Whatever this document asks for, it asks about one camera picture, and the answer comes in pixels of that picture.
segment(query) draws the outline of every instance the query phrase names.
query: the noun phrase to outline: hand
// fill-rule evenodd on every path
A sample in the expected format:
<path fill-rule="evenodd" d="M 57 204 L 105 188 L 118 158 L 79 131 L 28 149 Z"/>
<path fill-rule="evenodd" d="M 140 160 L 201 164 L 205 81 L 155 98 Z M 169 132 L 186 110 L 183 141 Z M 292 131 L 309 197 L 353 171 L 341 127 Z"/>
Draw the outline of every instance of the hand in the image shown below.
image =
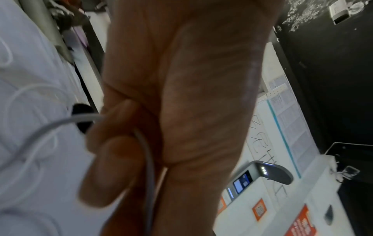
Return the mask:
<path fill-rule="evenodd" d="M 210 236 L 246 138 L 265 44 L 281 0 L 118 1 L 109 30 L 105 119 L 80 198 L 104 207 L 123 191 L 103 236 L 143 234 L 146 136 L 157 179 L 154 236 Z"/>

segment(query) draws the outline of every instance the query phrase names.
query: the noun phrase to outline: orange sign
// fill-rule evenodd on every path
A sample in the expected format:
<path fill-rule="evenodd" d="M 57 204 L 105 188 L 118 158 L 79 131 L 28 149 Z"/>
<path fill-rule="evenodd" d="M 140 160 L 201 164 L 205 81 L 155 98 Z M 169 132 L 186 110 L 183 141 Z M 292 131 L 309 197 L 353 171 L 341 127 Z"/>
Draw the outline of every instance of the orange sign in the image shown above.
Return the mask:
<path fill-rule="evenodd" d="M 220 198 L 219 206 L 218 206 L 218 215 L 227 208 L 223 197 Z"/>
<path fill-rule="evenodd" d="M 299 213 L 285 236 L 315 236 L 316 228 L 309 218 L 307 205 L 304 204 L 302 211 Z"/>
<path fill-rule="evenodd" d="M 253 212 L 257 221 L 267 212 L 263 199 L 260 199 L 259 202 L 253 207 Z"/>

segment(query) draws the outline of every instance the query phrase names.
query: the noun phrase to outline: small screen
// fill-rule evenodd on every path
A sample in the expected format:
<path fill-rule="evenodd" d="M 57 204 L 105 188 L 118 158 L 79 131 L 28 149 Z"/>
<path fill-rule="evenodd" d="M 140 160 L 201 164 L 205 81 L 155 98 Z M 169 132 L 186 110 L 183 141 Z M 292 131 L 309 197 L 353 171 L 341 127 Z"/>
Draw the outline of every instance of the small screen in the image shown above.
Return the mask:
<path fill-rule="evenodd" d="M 253 181 L 250 176 L 249 171 L 247 170 L 241 177 L 239 177 L 235 182 L 233 182 L 234 187 L 236 188 L 237 194 L 240 194 L 249 184 Z"/>

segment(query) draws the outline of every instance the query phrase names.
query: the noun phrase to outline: finger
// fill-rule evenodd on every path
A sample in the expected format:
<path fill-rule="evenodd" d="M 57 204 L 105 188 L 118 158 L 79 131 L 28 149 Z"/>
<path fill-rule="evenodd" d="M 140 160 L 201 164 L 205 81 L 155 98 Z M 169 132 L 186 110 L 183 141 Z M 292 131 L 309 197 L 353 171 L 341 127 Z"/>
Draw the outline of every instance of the finger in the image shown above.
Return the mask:
<path fill-rule="evenodd" d="M 155 165 L 155 183 L 158 182 L 162 166 Z M 105 223 L 101 236 L 142 236 L 144 232 L 144 201 L 146 194 L 146 171 L 143 169 L 136 182 L 128 190 L 116 211 Z"/>
<path fill-rule="evenodd" d="M 143 150 L 135 137 L 109 139 L 85 175 L 79 198 L 95 207 L 109 205 L 139 175 L 144 160 Z"/>
<path fill-rule="evenodd" d="M 87 149 L 96 154 L 109 138 L 130 134 L 137 125 L 140 113 L 141 105 L 136 101 L 127 99 L 120 102 L 88 131 Z"/>

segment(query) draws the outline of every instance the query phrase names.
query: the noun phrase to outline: gray cable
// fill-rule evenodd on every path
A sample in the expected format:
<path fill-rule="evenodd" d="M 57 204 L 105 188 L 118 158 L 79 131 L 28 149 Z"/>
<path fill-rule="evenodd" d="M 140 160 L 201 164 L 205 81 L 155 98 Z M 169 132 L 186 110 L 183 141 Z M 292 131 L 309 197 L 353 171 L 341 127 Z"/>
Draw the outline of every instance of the gray cable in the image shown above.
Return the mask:
<path fill-rule="evenodd" d="M 51 122 L 47 125 L 42 126 L 40 129 L 36 130 L 32 133 L 24 143 L 19 147 L 17 152 L 12 155 L 12 157 L 0 165 L 0 171 L 3 171 L 15 161 L 22 159 L 27 154 L 27 151 L 33 147 L 40 138 L 44 135 L 48 134 L 52 130 L 66 124 L 71 123 L 79 123 L 79 122 L 88 122 L 88 121 L 100 121 L 103 119 L 102 115 L 99 114 L 80 114 L 80 115 L 73 115 L 68 118 L 63 118 L 54 122 Z M 139 140 L 141 147 L 145 153 L 145 160 L 146 160 L 146 196 L 145 196 L 145 229 L 144 235 L 150 236 L 151 229 L 152 229 L 152 221 L 153 221 L 153 198 L 155 195 L 155 175 L 154 175 L 154 163 L 152 152 L 146 141 L 145 137 L 138 129 L 134 129 L 134 135 Z"/>

